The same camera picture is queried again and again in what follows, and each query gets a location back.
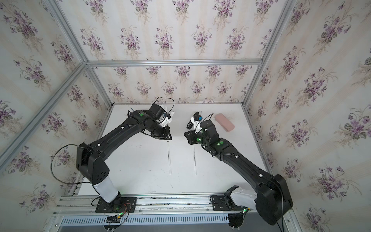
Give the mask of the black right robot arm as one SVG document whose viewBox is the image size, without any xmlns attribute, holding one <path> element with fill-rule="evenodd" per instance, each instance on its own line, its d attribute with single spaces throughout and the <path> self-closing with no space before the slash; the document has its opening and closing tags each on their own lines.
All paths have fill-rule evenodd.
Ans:
<svg viewBox="0 0 371 232">
<path fill-rule="evenodd" d="M 184 133 L 187 142 L 201 145 L 212 157 L 230 166 L 254 188 L 255 209 L 266 223 L 275 225 L 283 219 L 284 214 L 293 207 L 286 180 L 280 174 L 273 176 L 260 169 L 244 157 L 230 141 L 219 136 L 210 120 L 201 122 L 199 127 L 198 132 L 189 130 Z"/>
</svg>

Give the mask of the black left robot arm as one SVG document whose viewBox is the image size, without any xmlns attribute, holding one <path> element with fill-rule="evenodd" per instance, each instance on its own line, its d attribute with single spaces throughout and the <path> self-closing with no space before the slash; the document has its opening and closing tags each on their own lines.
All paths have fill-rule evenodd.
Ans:
<svg viewBox="0 0 371 232">
<path fill-rule="evenodd" d="M 153 103 L 147 110 L 134 110 L 123 123 L 99 140 L 77 147 L 76 168 L 107 204 L 121 205 L 121 194 L 113 185 L 105 163 L 109 156 L 134 135 L 148 131 L 157 140 L 172 140 L 169 124 L 174 111 Z"/>
</svg>

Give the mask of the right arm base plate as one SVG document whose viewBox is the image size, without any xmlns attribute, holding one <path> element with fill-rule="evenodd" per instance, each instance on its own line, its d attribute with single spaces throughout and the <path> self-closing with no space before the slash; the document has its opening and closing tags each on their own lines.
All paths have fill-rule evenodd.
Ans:
<svg viewBox="0 0 371 232">
<path fill-rule="evenodd" d="M 245 206 L 237 206 L 230 197 L 225 195 L 211 195 L 209 200 L 213 211 L 238 211 L 247 212 L 251 209 Z"/>
</svg>

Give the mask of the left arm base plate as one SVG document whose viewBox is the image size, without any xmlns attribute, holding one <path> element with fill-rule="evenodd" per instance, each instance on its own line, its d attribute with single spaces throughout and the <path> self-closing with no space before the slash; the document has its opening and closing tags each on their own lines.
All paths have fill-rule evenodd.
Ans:
<svg viewBox="0 0 371 232">
<path fill-rule="evenodd" d="M 95 213 L 133 213 L 136 208 L 137 200 L 137 197 L 121 197 L 114 199 L 112 203 L 107 203 L 102 198 L 99 198 Z"/>
</svg>

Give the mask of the straw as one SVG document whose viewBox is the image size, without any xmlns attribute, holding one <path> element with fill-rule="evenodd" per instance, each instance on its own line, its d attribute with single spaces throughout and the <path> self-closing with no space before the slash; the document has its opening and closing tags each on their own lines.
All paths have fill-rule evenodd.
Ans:
<svg viewBox="0 0 371 232">
<path fill-rule="evenodd" d="M 169 175 L 172 175 L 172 161 L 171 161 L 171 150 L 170 144 L 168 143 L 167 154 L 168 154 L 168 167 L 169 167 Z"/>
<path fill-rule="evenodd" d="M 196 150 L 193 149 L 193 166 L 194 166 L 194 175 L 197 176 L 197 160 L 196 160 Z"/>
</svg>

